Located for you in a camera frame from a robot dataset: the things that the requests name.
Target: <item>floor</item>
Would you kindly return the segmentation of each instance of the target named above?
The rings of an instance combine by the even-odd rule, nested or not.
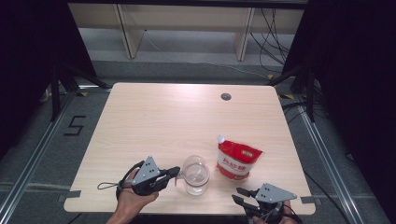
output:
[[[136,57],[129,60],[126,58],[119,31],[80,29],[80,32],[99,78],[107,83],[122,80],[262,85],[268,81],[269,75],[278,76],[282,68],[281,63],[268,55],[260,55],[260,47],[252,37],[247,43],[245,60],[238,62],[233,48],[233,34],[147,31]],[[261,34],[254,35],[262,43]],[[293,35],[279,36],[279,42],[286,48],[290,47],[292,39]],[[278,49],[268,49],[282,62]],[[199,80],[195,79],[196,71],[202,75]],[[172,73],[177,73],[177,77],[173,77]],[[289,97],[291,82],[292,79],[288,79],[276,86],[282,105],[299,100],[299,96]],[[79,80],[79,83],[89,84],[84,80]],[[80,216],[63,210],[62,197],[73,182],[109,94],[108,91],[88,92],[88,96],[85,97],[78,95],[70,98],[67,94],[62,96],[63,102],[67,103],[69,99],[70,102],[53,133],[48,133],[49,126],[53,125],[49,121],[51,104],[50,101],[43,102],[25,130],[20,144],[12,148],[0,162],[0,200],[6,201],[11,198],[16,202],[14,207],[8,209],[8,216],[2,217],[1,223],[100,223],[106,222],[109,218],[110,214]],[[312,133],[308,131],[312,126],[307,123],[303,107],[285,110],[285,118],[290,126],[302,166],[314,180],[307,176],[317,212],[312,216],[302,216],[304,223],[347,223],[332,200],[347,217],[356,218],[350,219],[349,223],[389,223],[359,168],[354,161],[346,157],[347,149],[332,126],[331,118],[320,100],[318,94],[314,107],[314,128],[318,129],[320,134],[319,142],[315,142]],[[73,132],[69,128],[70,120],[78,115],[86,116],[82,121],[84,132],[76,138],[65,138],[64,133]],[[49,136],[48,143],[41,141],[44,135]],[[320,144],[325,147],[330,160],[334,162],[335,170],[329,170],[323,163],[326,157],[323,158],[320,154]],[[36,164],[35,168],[25,168],[25,164],[28,163]],[[341,182],[334,182],[334,171],[340,176]],[[24,183],[26,187],[21,189],[23,193],[20,192],[19,197],[10,197],[10,192],[15,189],[14,183],[23,183],[20,179],[21,174],[29,176]],[[343,186],[337,186],[337,183],[342,183]],[[343,190],[350,194],[352,205],[356,205],[352,212],[345,210],[345,196],[340,194]],[[208,217],[167,219],[170,217],[142,216],[135,223],[155,222],[159,218],[165,223],[204,223],[214,220],[217,223],[221,222]],[[222,220],[227,223],[241,222],[240,219],[230,217],[222,217]]]

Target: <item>transparent glass cup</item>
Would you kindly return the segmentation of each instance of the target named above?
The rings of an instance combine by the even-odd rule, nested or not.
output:
[[[210,171],[204,158],[200,156],[189,156],[184,160],[178,176],[175,178],[175,186],[178,179],[184,179],[186,191],[198,196],[207,190]]]

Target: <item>plastic food bag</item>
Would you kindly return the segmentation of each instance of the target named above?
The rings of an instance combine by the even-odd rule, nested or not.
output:
[[[222,135],[218,136],[218,141],[219,156],[217,166],[220,173],[235,180],[247,178],[262,151],[244,144],[225,140]]]

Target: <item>background table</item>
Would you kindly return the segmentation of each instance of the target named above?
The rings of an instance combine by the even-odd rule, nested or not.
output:
[[[232,99],[222,100],[223,93]],[[264,151],[247,180],[232,181],[216,169],[218,134]],[[71,188],[81,190],[80,197],[67,199],[64,208],[113,212],[115,188],[98,190],[99,183],[117,183],[148,155],[168,169],[193,154],[210,168],[205,194],[191,196],[182,180],[175,187],[172,179],[142,213],[244,215],[233,202],[235,188],[258,189],[264,182],[297,194],[291,201],[296,213],[315,212],[312,203],[301,203],[310,191],[273,87],[148,83],[114,85]]]

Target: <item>wooden desk leg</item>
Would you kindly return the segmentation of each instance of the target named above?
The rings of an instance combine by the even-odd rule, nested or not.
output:
[[[235,43],[235,51],[236,51],[236,59],[239,62],[244,61],[245,51],[248,44],[248,36],[250,33],[250,25],[253,21],[254,16],[254,8],[247,8],[247,16],[245,19],[245,32],[244,33],[235,33],[233,35],[233,42]]]
[[[134,27],[134,21],[128,16],[128,13],[124,5],[115,5],[114,8],[118,14],[120,28],[122,30],[122,40],[126,48],[128,59],[132,59],[136,56],[137,50],[142,40],[144,30],[136,30]]]

